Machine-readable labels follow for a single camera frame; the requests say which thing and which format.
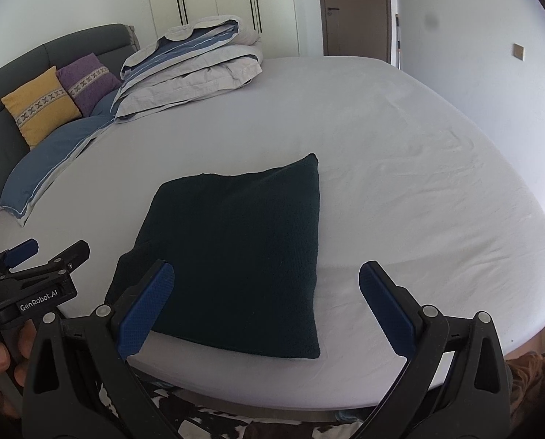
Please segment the dark green pillow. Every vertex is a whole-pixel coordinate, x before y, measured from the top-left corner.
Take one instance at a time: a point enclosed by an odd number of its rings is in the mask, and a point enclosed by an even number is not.
[[[119,259],[106,302],[164,259],[175,288],[154,331],[226,350],[317,358],[318,223],[314,154],[261,173],[169,181],[134,249]]]

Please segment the purple pillow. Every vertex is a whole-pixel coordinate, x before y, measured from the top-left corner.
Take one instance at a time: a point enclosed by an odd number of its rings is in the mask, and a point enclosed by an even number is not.
[[[56,75],[84,117],[89,117],[103,96],[122,85],[93,52],[61,68]]]

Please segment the pillow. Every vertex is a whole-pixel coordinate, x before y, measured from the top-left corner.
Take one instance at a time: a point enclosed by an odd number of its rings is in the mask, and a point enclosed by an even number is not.
[[[314,154],[261,173],[169,181],[134,249],[118,260],[106,302],[164,259],[175,288],[153,330],[227,350],[317,358],[318,221]]]
[[[103,96],[121,85],[93,52],[61,68],[57,77],[84,117],[89,117]]]
[[[57,127],[82,116],[55,70],[53,66],[1,99],[31,150]]]
[[[100,99],[100,102],[96,104],[93,108],[91,115],[116,115],[118,111],[118,105],[112,109],[112,104],[114,103],[114,98],[118,94],[118,89],[113,90],[109,94],[106,94]]]
[[[24,226],[45,190],[112,121],[109,116],[87,117],[57,128],[14,167],[0,196],[0,211]]]

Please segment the door frame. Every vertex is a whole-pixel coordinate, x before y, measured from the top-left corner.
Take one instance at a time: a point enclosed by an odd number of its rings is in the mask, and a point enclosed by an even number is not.
[[[321,3],[321,28],[323,29],[323,54],[327,56],[327,5],[325,0],[319,0]],[[386,30],[388,33],[388,57],[387,63],[392,64],[392,0],[386,0]]]

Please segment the yellow pillow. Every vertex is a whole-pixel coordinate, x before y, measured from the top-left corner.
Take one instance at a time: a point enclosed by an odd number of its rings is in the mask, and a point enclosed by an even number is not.
[[[82,116],[56,70],[53,66],[1,99],[31,150],[57,127]]]

